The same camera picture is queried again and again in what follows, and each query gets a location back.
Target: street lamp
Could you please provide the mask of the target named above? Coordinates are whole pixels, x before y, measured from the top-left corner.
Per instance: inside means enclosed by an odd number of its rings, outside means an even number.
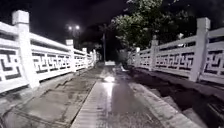
[[[79,29],[80,29],[80,26],[79,26],[79,25],[76,25],[76,26],[75,26],[75,29],[76,29],[76,30],[79,30]]]
[[[72,30],[72,26],[68,26],[68,30],[71,31]]]

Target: tree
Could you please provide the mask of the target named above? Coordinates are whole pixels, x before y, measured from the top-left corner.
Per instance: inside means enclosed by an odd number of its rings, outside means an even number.
[[[127,47],[145,48],[153,35],[157,35],[160,43],[166,43],[175,40],[179,33],[188,36],[192,31],[181,28],[189,25],[189,13],[164,11],[162,0],[129,0],[127,3],[132,6],[132,14],[117,16],[111,22],[118,30],[117,38]]]

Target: paved walkway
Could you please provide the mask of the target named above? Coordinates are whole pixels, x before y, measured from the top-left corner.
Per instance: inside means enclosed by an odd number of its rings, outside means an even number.
[[[117,68],[104,68],[71,128],[162,128],[134,97],[132,81]],[[114,77],[114,82],[104,79]]]
[[[199,128],[120,66],[97,67],[52,86],[5,119],[9,128]]]
[[[9,128],[69,128],[102,69],[73,76],[64,84],[52,84],[5,116]]]

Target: curb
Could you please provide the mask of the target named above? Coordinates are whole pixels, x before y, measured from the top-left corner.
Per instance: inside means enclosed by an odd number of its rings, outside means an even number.
[[[160,120],[165,128],[201,128],[140,84],[129,84],[135,97]]]

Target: bridge railing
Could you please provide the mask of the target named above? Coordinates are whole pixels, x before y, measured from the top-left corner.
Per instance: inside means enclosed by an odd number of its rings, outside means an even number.
[[[135,67],[187,77],[191,81],[224,84],[224,28],[209,31],[210,20],[197,20],[197,34],[158,45],[129,55],[128,64]]]
[[[29,13],[13,13],[13,25],[0,22],[0,93],[61,74],[94,66],[96,51],[87,53],[30,32]]]

